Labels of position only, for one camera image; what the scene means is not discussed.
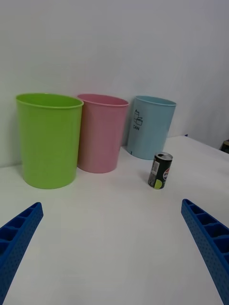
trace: white table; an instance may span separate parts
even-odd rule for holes
[[[188,198],[229,226],[229,155],[182,136],[164,150],[163,190],[147,184],[152,161],[123,148],[115,171],[77,169],[56,190],[0,169],[0,226],[34,202],[44,211],[4,305],[222,305],[180,209]]]

